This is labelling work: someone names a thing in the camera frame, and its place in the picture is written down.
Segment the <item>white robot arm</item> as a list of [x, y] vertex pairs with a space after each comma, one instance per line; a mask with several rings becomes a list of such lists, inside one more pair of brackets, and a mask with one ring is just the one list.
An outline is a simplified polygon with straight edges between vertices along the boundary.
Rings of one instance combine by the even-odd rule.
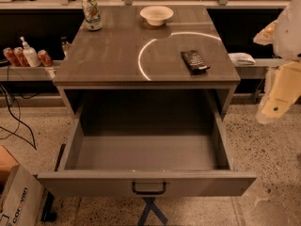
[[256, 120], [267, 124], [280, 119], [301, 96], [301, 0], [292, 0], [253, 41], [272, 44], [274, 54], [285, 60], [266, 74]]

